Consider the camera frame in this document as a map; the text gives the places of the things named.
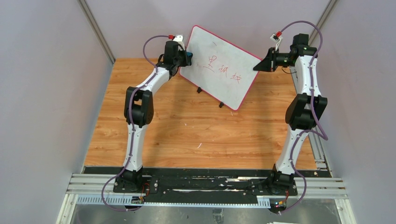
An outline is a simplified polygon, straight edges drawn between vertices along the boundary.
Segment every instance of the metal pole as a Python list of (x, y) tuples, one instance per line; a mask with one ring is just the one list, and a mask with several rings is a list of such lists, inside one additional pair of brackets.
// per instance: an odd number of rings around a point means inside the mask
[(105, 50), (105, 53), (107, 54), (107, 57), (109, 58), (110, 62), (112, 64), (114, 64), (115, 63), (115, 57), (114, 57), (109, 45), (107, 44), (107, 42), (106, 42), (106, 40), (105, 40), (105, 38), (104, 38), (104, 36), (102, 34), (102, 31), (100, 31), (98, 23), (96, 22), (95, 18), (93, 17), (93, 14), (92, 14), (92, 12), (91, 12), (86, 0), (77, 0), (77, 2), (80, 4), (81, 9), (83, 10), (85, 16), (87, 17), (87, 20), (89, 21), (93, 31), (96, 34), (96, 37), (98, 38), (100, 44), (102, 45), (103, 50)]
[[(338, 0), (329, 0), (329, 3), (327, 4), (325, 10), (323, 11), (322, 15), (320, 16), (320, 19), (318, 21), (318, 23), (316, 24), (316, 26), (319, 29), (322, 29), (324, 23), (326, 22), (327, 18), (329, 17), (330, 13), (333, 11), (335, 5), (337, 4)], [(313, 43), (313, 41), (316, 39), (318, 35), (318, 32), (313, 29), (308, 44), (311, 45)]]

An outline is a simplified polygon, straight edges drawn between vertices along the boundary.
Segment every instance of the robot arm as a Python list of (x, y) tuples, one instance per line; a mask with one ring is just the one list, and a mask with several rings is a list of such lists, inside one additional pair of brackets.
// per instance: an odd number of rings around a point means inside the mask
[[(304, 130), (311, 130), (316, 126), (310, 109), (310, 100), (312, 97), (310, 61), (317, 49), (308, 45), (308, 38), (307, 34), (294, 36), (293, 44), (290, 46), (290, 53), (279, 53), (277, 47), (270, 48), (267, 56), (253, 68), (256, 71), (272, 72), (278, 66), (290, 67), (291, 73), (296, 74), (297, 78), (297, 95), (288, 107), (285, 115), (285, 122), (288, 124), (286, 141), (280, 158), (274, 164), (271, 175), (263, 184), (268, 192), (274, 195), (280, 194), (285, 190), (291, 190), (294, 185), (295, 174), (291, 162), (293, 164), (296, 163), (301, 146), (308, 136), (307, 132), (302, 132)], [(315, 58), (311, 66), (314, 88), (314, 111), (319, 119), (327, 105), (327, 98), (321, 96), (318, 88), (316, 62), (317, 59)]]
[(125, 170), (117, 177), (116, 182), (123, 184), (130, 192), (138, 192), (142, 186), (143, 141), (147, 126), (154, 116), (153, 96), (163, 84), (176, 75), (179, 67), (191, 65), (192, 53), (186, 52), (183, 36), (170, 38), (172, 40), (165, 43), (164, 54), (159, 56), (151, 75), (137, 87), (127, 89), (124, 107), (124, 117), (128, 126), (127, 153), (123, 164)]

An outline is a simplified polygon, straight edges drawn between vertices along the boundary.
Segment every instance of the gray wall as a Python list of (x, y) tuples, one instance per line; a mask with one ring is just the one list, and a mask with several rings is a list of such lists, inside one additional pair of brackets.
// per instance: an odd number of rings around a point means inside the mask
[[(220, 35), (232, 43), (265, 57), (269, 37), (288, 23), (316, 23), (328, 0), (87, 0), (115, 57), (143, 57), (144, 42), (154, 35), (190, 35), (194, 25)], [(309, 25), (295, 25), (285, 34), (305, 32)], [(164, 39), (153, 40), (149, 57), (163, 53)], [(285, 39), (281, 50), (289, 49)]]
[(76, 0), (0, 3), (0, 223), (54, 223), (111, 65)]
[(323, 28), (326, 148), (359, 224), (395, 223), (395, 8), (393, 0), (340, 0)]

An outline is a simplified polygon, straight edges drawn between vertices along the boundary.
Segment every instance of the floor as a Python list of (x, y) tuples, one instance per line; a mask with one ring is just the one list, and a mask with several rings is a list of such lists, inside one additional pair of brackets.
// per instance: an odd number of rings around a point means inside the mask
[[(152, 70), (144, 59), (116, 60), (85, 165), (122, 166), (128, 137), (125, 91)], [(291, 76), (280, 68), (259, 73), (239, 110), (232, 111), (219, 108), (219, 101), (205, 92), (198, 94), (196, 86), (177, 74), (154, 96), (143, 165), (271, 169), (282, 151), (284, 116), (295, 95)], [(308, 138), (297, 168), (316, 169)]]

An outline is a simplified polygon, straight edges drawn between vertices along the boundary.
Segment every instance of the wire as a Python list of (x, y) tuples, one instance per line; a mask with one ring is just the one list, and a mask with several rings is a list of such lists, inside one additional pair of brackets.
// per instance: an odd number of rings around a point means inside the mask
[(112, 210), (114, 210), (114, 211), (136, 211), (136, 210), (138, 210), (138, 209), (140, 208), (140, 207), (139, 207), (139, 208), (134, 208), (134, 209), (117, 209), (117, 208), (115, 208), (115, 207), (109, 205), (109, 204), (106, 202), (105, 197), (104, 197), (104, 193), (105, 193), (105, 188), (106, 188), (106, 186), (110, 183), (110, 181), (112, 181), (112, 180), (114, 180), (115, 178), (121, 176), (121, 174), (125, 171), (125, 169), (126, 169), (127, 165), (129, 164), (129, 162), (131, 161), (131, 158), (132, 158), (132, 147), (133, 147), (133, 144), (134, 144), (134, 133), (135, 133), (134, 120), (132, 119), (132, 102), (133, 102), (133, 98), (134, 98), (136, 92), (137, 92), (139, 89), (145, 87), (147, 84), (149, 84), (149, 83), (151, 82), (151, 80), (153, 80), (153, 78), (154, 78), (154, 77), (157, 75), (157, 73), (158, 73), (158, 68), (157, 68), (156, 64), (152, 63), (152, 62), (147, 58), (147, 56), (146, 56), (146, 51), (145, 51), (145, 50), (146, 50), (146, 45), (147, 45), (147, 43), (148, 43), (149, 41), (151, 41), (152, 39), (157, 38), (157, 37), (167, 37), (167, 38), (168, 38), (169, 36), (168, 36), (168, 35), (157, 35), (157, 36), (153, 36), (153, 37), (149, 38), (149, 39), (144, 43), (144, 45), (143, 45), (143, 56), (144, 56), (144, 58), (145, 58), (151, 65), (154, 66), (156, 72), (154, 73), (154, 75), (153, 75), (149, 80), (147, 80), (146, 83), (144, 83), (143, 85), (137, 87), (137, 88), (132, 92), (131, 99), (129, 100), (129, 108), (128, 108), (128, 109), (129, 109), (129, 120), (131, 121), (131, 125), (132, 125), (132, 136), (131, 136), (131, 146), (130, 146), (130, 149), (129, 149), (129, 155), (128, 155), (127, 162), (125, 163), (125, 166), (122, 168), (122, 170), (121, 170), (117, 175), (115, 175), (115, 176), (113, 176), (112, 178), (110, 178), (110, 179), (105, 183), (105, 185), (103, 185), (102, 192), (101, 192), (102, 201), (103, 201), (103, 203), (105, 204), (105, 206), (109, 207), (110, 209), (112, 209)]
[(286, 202), (286, 200), (289, 198), (289, 190), (286, 190), (286, 198), (283, 200), (283, 202)]
[(289, 26), (291, 26), (291, 25), (293, 25), (293, 24), (296, 24), (296, 23), (307, 23), (307, 24), (313, 26), (313, 27), (315, 28), (315, 30), (318, 32), (319, 37), (320, 37), (320, 43), (319, 43), (318, 50), (313, 54), (313, 56), (312, 56), (312, 58), (311, 58), (311, 61), (310, 61), (310, 64), (309, 64), (309, 70), (310, 70), (310, 76), (311, 76), (311, 86), (310, 86), (310, 90), (311, 90), (311, 101), (310, 101), (311, 113), (312, 113), (312, 115), (313, 115), (313, 118), (314, 118), (316, 124), (318, 125), (318, 128), (319, 128), (319, 130), (320, 130), (320, 133), (319, 133), (319, 132), (316, 132), (316, 131), (313, 131), (313, 130), (303, 130), (302, 132), (300, 132), (300, 134), (298, 134), (296, 140), (294, 141), (293, 147), (291, 148), (289, 161), (290, 161), (291, 167), (293, 168), (294, 172), (295, 172), (297, 175), (299, 175), (299, 176), (304, 180), (304, 190), (303, 190), (303, 193), (301, 194), (301, 197), (297, 200), (297, 202), (294, 203), (292, 206), (288, 207), (287, 209), (285, 209), (281, 214), (283, 214), (283, 213), (286, 212), (286, 211), (290, 211), (292, 208), (294, 208), (294, 206), (296, 206), (297, 204), (299, 204), (299, 203), (302, 201), (302, 199), (304, 198), (305, 193), (306, 193), (306, 191), (307, 191), (307, 180), (306, 180), (306, 178), (296, 169), (296, 167), (295, 167), (295, 165), (294, 165), (294, 163), (293, 163), (293, 152), (294, 152), (294, 149), (295, 149), (295, 147), (296, 147), (296, 145), (297, 145), (297, 142), (300, 140), (301, 135), (302, 135), (303, 133), (312, 132), (312, 133), (315, 133), (315, 134), (317, 134), (318, 136), (322, 137), (324, 140), (328, 140), (328, 139), (329, 139), (329, 138), (327, 137), (325, 131), (323, 130), (322, 126), (321, 126), (320, 123), (319, 123), (318, 117), (316, 116), (316, 113), (315, 113), (314, 104), (313, 104), (313, 99), (314, 99), (314, 80), (313, 80), (313, 70), (312, 70), (313, 68), (312, 68), (312, 64), (313, 64), (313, 60), (314, 60), (314, 59), (316, 58), (316, 56), (318, 55), (318, 52), (319, 52), (320, 49), (322, 48), (322, 44), (323, 44), (322, 32), (320, 32), (320, 29), (319, 29), (315, 24), (313, 24), (313, 23), (311, 23), (311, 22), (308, 22), (308, 21), (303, 21), (303, 20), (295, 21), (295, 22), (290, 23), (289, 25), (287, 25), (286, 27), (284, 27), (284, 28), (281, 30), (281, 32), (283, 32), (283, 31), (284, 31), (285, 29), (287, 29)]
[(140, 200), (143, 200), (143, 192), (144, 192), (144, 186), (142, 186), (142, 189), (141, 189), (141, 193), (140, 193), (140, 197), (139, 197)]
[(149, 195), (149, 193), (150, 193), (150, 185), (148, 183), (144, 183), (144, 185), (147, 185), (147, 190), (148, 190), (147, 193), (146, 193), (146, 197), (147, 197)]
[(296, 71), (295, 71), (295, 72), (286, 72), (286, 71), (283, 69), (283, 67), (282, 67), (282, 71), (283, 71), (284, 73), (286, 73), (286, 74), (295, 74), (295, 73), (297, 73)]
[(247, 185), (247, 186), (245, 187), (245, 189), (247, 189), (248, 187), (251, 187), (251, 186), (258, 185), (259, 183), (262, 183), (262, 182), (264, 182), (264, 181), (266, 181), (266, 179), (264, 179), (264, 180), (262, 180), (262, 181), (259, 181), (259, 182), (257, 182), (257, 183), (252, 183), (252, 184), (250, 184), (250, 185)]

